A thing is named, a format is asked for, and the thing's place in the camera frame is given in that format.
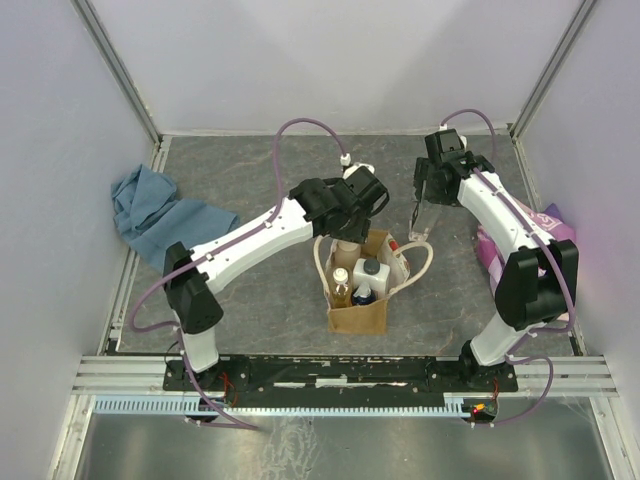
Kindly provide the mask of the beige pump lotion bottle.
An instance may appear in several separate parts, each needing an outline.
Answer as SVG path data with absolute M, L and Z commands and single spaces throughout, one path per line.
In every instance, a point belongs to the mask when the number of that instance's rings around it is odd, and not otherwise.
M 361 256 L 361 245 L 344 240 L 336 240 L 332 254 L 332 266 L 352 272 Z

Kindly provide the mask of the blue cloth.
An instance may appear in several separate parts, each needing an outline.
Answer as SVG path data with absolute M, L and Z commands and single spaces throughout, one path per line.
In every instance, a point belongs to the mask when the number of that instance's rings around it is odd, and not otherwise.
M 111 185 L 114 223 L 128 246 L 158 272 L 167 249 L 216 240 L 239 226 L 239 216 L 201 200 L 182 198 L 167 175 L 139 165 Z

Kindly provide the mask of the clear square bottle black cap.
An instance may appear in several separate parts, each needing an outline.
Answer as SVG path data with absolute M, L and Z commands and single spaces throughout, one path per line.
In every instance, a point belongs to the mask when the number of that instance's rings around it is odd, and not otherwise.
M 423 201 L 425 202 L 424 218 L 420 227 L 411 228 L 409 219 L 408 240 L 410 242 L 427 241 L 443 211 L 441 204 L 430 203 L 426 200 Z

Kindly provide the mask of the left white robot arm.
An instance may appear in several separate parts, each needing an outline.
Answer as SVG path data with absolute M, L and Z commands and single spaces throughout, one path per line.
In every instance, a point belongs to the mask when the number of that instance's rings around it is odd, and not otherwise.
M 186 378 L 199 390 L 220 379 L 215 326 L 223 310 L 215 295 L 236 277 L 276 253 L 318 236 L 353 244 L 367 240 L 371 219 L 389 202 L 388 189 L 370 164 L 343 175 L 302 181 L 271 210 L 223 237 L 166 252 L 164 286 L 180 328 Z

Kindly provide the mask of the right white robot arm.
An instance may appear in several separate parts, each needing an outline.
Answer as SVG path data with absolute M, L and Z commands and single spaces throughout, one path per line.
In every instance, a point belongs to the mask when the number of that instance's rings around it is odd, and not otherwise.
M 496 312 L 467 341 L 457 361 L 459 382 L 478 391 L 528 334 L 561 315 L 575 313 L 579 252 L 571 239 L 557 240 L 525 212 L 503 186 L 493 165 L 469 151 L 454 129 L 425 138 L 427 154 L 416 161 L 414 188 L 420 204 L 463 207 L 489 234 L 504 262 L 494 293 Z

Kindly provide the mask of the burlap watermelon canvas bag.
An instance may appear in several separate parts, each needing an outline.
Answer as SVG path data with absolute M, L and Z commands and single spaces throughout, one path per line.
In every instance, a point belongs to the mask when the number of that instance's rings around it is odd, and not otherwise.
M 404 288 L 418 281 L 429 269 L 433 260 L 434 251 L 427 242 L 411 242 L 404 246 L 397 244 L 392 235 L 383 230 L 371 230 L 365 244 L 361 245 L 360 258 L 376 258 L 379 262 L 390 266 L 391 274 L 387 295 L 383 298 L 376 296 L 376 301 L 366 306 L 351 306 L 348 308 L 334 309 L 331 306 L 331 277 L 332 254 L 335 241 L 331 243 L 329 257 L 321 261 L 319 247 L 323 238 L 317 237 L 313 246 L 313 257 L 318 271 L 325 298 L 328 303 L 328 328 L 331 332 L 342 334 L 384 334 L 387 331 L 387 304 L 389 299 Z M 415 274 L 410 274 L 409 263 L 403 252 L 412 248 L 426 250 L 426 260 L 421 269 Z M 350 272 L 352 294 L 354 292 L 353 271 Z

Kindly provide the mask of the white bottle grey cap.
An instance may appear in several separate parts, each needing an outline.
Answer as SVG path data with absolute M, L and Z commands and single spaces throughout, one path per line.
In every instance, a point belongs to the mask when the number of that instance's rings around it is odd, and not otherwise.
M 360 258 L 353 269 L 354 289 L 367 283 L 378 298 L 383 298 L 389 289 L 390 274 L 390 266 L 379 262 L 376 258 Z

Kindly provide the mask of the amber liquid bottle white cap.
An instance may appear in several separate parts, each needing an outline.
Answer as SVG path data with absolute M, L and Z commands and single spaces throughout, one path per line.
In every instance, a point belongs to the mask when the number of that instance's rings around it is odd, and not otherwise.
M 349 270 L 343 267 L 335 268 L 331 280 L 331 306 L 334 309 L 350 307 L 352 284 Z

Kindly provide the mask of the right aluminium corner post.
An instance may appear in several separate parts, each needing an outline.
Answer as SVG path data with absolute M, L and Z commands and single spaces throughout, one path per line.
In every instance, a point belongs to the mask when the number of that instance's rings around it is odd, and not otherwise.
M 526 132 L 598 4 L 597 0 L 582 0 L 578 3 L 524 106 L 509 128 L 510 137 L 514 142 L 517 142 Z

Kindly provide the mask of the aluminium corner post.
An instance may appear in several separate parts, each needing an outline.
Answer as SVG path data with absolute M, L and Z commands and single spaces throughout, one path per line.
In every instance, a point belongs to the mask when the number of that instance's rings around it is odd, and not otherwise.
M 509 128 L 510 137 L 514 142 L 517 142 L 526 132 L 598 4 L 597 0 L 582 0 L 578 3 L 524 106 Z
M 70 3 L 87 29 L 94 45 L 146 135 L 154 145 L 159 145 L 162 142 L 163 135 L 154 123 L 149 109 L 135 86 L 124 61 L 114 47 L 93 2 L 89 0 L 71 0 Z

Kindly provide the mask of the aluminium frame rail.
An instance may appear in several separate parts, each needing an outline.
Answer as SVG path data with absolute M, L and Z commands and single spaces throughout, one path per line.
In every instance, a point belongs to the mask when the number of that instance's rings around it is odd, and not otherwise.
M 75 394 L 178 394 L 196 386 L 211 393 L 263 393 L 269 388 L 399 387 L 416 392 L 532 397 L 615 397 L 603 357 L 555 357 L 550 362 L 490 367 L 463 379 L 456 359 L 425 356 L 227 355 L 194 377 L 176 355 L 87 356 L 80 362 Z

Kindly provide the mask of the left aluminium corner post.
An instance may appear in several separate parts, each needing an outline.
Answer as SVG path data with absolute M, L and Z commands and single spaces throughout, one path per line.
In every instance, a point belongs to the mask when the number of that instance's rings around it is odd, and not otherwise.
M 70 3 L 87 29 L 94 45 L 146 135 L 154 145 L 159 145 L 162 142 L 163 135 L 154 123 L 149 109 L 135 86 L 124 61 L 114 47 L 93 2 L 89 0 L 71 0 Z

